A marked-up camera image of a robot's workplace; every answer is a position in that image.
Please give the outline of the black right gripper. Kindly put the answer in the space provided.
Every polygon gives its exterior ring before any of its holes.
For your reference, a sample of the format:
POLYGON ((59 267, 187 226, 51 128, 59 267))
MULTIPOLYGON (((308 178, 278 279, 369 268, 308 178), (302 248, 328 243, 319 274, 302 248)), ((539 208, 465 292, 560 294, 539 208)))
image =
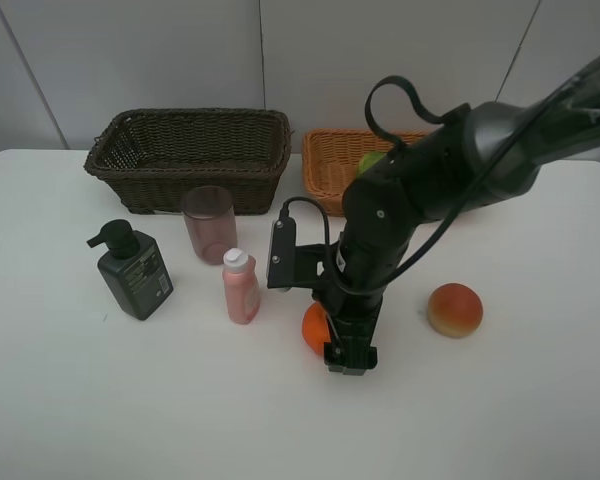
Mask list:
POLYGON ((323 348, 331 373, 363 376, 378 363, 372 346, 388 286, 409 246, 408 234, 396 240, 373 240, 342 234, 335 243, 296 247, 294 281, 311 291, 326 311, 330 343, 323 348))

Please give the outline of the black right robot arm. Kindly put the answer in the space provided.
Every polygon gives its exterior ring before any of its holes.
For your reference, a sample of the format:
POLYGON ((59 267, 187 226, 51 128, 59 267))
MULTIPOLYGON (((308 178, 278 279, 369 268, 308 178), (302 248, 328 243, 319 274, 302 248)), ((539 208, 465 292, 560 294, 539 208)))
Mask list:
POLYGON ((390 150, 346 188, 345 227, 319 248, 323 272, 310 288, 328 322, 323 358, 344 375, 375 368, 372 338, 387 286, 462 212, 521 196, 544 165, 600 147, 600 56, 527 108, 491 101, 436 116, 406 78, 384 84, 400 88, 434 129, 406 143, 368 120, 390 150))

